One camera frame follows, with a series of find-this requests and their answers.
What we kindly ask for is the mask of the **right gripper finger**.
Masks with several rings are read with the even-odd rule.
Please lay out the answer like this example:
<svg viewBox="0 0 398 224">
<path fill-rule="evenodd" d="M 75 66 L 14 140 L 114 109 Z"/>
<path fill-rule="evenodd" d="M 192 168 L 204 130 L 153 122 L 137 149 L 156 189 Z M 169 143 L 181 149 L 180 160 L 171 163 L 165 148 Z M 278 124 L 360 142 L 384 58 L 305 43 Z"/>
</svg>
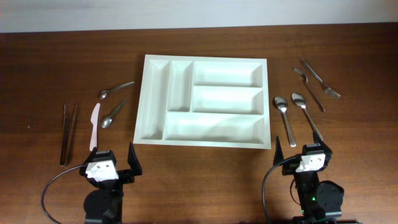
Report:
<svg viewBox="0 0 398 224">
<path fill-rule="evenodd" d="M 320 147 L 325 151 L 325 152 L 331 152 L 331 149 L 321 140 L 321 137 L 318 135 L 316 131 L 313 132 L 313 140 L 316 144 L 319 144 Z"/>
<path fill-rule="evenodd" d="M 273 165 L 276 166 L 278 163 L 282 162 L 284 160 L 284 155 L 282 152 L 282 147 L 280 144 L 279 137 L 276 137 L 275 140 L 275 153 L 274 153 L 274 160 L 273 160 Z"/>
</svg>

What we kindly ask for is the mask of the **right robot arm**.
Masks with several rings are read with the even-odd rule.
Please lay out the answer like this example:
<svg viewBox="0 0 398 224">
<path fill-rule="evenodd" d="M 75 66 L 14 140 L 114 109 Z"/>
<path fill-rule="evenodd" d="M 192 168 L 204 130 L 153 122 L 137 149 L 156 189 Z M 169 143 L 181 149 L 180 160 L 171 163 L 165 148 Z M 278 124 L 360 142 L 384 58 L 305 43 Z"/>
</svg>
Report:
<svg viewBox="0 0 398 224">
<path fill-rule="evenodd" d="M 281 166 L 282 175 L 294 177 L 302 216 L 293 217 L 293 223 L 336 223 L 342 216 L 345 191 L 330 180 L 319 180 L 318 173 L 327 168 L 333 152 L 317 133 L 313 140 L 303 146 L 302 153 L 285 159 L 276 139 L 273 166 Z"/>
</svg>

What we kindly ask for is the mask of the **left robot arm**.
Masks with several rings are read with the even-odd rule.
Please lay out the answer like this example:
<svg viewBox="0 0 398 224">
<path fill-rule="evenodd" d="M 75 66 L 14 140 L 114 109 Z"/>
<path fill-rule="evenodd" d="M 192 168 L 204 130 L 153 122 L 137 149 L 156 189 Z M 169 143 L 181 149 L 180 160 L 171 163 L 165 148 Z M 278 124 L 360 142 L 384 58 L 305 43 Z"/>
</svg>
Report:
<svg viewBox="0 0 398 224">
<path fill-rule="evenodd" d="M 127 163 L 129 169 L 117 170 L 113 151 L 99 151 L 95 147 L 83 165 L 80 175 L 96 189 L 83 203 L 85 223 L 121 223 L 123 214 L 123 186 L 135 182 L 142 175 L 142 167 L 133 143 L 129 143 Z"/>
</svg>

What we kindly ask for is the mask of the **small teaspoon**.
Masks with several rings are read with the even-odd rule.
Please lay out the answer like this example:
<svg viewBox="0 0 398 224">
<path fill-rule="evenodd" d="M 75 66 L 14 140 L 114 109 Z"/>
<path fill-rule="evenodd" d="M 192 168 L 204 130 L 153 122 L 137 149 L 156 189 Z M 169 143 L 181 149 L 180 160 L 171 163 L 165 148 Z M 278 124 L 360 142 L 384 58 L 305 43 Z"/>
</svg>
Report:
<svg viewBox="0 0 398 224">
<path fill-rule="evenodd" d="M 113 110 L 110 112 L 107 116 L 105 116 L 102 121 L 101 121 L 101 127 L 102 128 L 107 128 L 109 127 L 112 122 L 114 121 L 114 118 L 116 114 L 123 108 L 125 103 L 127 102 L 127 99 L 122 100 Z"/>
<path fill-rule="evenodd" d="M 99 100 L 103 100 L 103 99 L 105 99 L 112 91 L 119 90 L 119 89 L 121 89 L 121 88 L 124 88 L 124 87 L 129 86 L 129 85 L 132 85 L 132 84 L 134 84 L 134 81 L 132 81 L 132 82 L 127 82 L 127 83 L 123 83 L 123 84 L 120 84 L 120 85 L 118 85 L 118 86 L 114 86 L 114 87 L 112 87 L 112 88 L 106 89 L 106 90 L 101 90 L 101 91 L 99 92 L 99 94 L 98 94 L 98 99 L 99 99 Z"/>
</svg>

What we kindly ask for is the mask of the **metal fork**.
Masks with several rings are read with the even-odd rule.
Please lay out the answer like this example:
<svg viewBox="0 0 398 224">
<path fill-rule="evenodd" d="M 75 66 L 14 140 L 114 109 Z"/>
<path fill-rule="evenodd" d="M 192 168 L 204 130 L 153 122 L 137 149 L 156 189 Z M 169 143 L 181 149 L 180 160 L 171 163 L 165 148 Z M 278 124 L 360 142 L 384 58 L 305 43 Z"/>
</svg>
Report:
<svg viewBox="0 0 398 224">
<path fill-rule="evenodd" d="M 300 59 L 300 64 L 305 68 L 308 72 L 310 72 L 321 84 L 323 91 L 330 95 L 332 98 L 340 99 L 341 95 L 336 91 L 332 90 L 319 76 L 318 74 L 311 68 L 311 66 L 303 59 Z"/>
<path fill-rule="evenodd" d="M 315 100 L 315 102 L 317 103 L 319 109 L 321 112 L 325 112 L 325 108 L 323 107 L 323 105 L 321 104 L 321 102 L 319 101 L 319 99 L 315 96 L 314 92 L 312 91 L 312 89 L 309 87 L 308 85 L 308 77 L 306 76 L 306 74 L 297 69 L 294 68 L 294 72 L 298 73 L 302 78 L 303 78 L 303 84 L 306 87 L 306 89 L 308 90 L 308 92 L 310 93 L 310 95 L 312 96 L 312 98 Z"/>
</svg>

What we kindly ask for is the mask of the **white plastic cutlery tray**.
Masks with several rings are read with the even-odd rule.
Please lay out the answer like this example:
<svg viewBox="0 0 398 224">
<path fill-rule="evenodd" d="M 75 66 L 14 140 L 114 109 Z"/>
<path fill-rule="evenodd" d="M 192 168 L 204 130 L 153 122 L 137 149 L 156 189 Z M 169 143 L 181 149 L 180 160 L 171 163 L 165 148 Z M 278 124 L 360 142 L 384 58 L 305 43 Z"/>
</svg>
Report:
<svg viewBox="0 0 398 224">
<path fill-rule="evenodd" d="M 270 149 L 267 60 L 146 55 L 133 142 Z"/>
</svg>

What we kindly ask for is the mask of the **large metal spoon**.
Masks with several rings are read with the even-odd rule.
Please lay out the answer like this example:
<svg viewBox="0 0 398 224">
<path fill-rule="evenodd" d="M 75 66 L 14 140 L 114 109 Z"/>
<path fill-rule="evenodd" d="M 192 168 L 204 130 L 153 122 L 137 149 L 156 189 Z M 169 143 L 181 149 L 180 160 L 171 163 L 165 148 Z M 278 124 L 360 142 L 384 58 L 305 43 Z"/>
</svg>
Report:
<svg viewBox="0 0 398 224">
<path fill-rule="evenodd" d="M 275 96 L 274 97 L 274 104 L 278 108 L 278 110 L 280 111 L 280 113 L 281 113 L 281 115 L 283 117 L 285 128 L 286 128 L 286 131 L 287 131 L 289 144 L 290 144 L 291 147 L 295 147 L 297 145 L 297 143 L 295 141 L 292 129 L 291 129 L 290 124 L 289 124 L 289 120 L 287 118 L 288 103 L 287 103 L 285 98 L 283 98 L 281 96 Z"/>
<path fill-rule="evenodd" d="M 300 95 L 298 93 L 292 93 L 291 99 L 297 106 L 301 107 L 301 109 L 304 112 L 304 114 L 306 115 L 308 122 L 309 122 L 310 126 L 312 127 L 313 131 L 317 134 L 317 136 L 321 140 L 323 140 L 323 136 L 322 136 L 321 132 L 319 131 L 319 129 L 313 122 L 312 118 L 310 117 L 309 113 L 307 112 L 307 100 L 302 95 Z"/>
</svg>

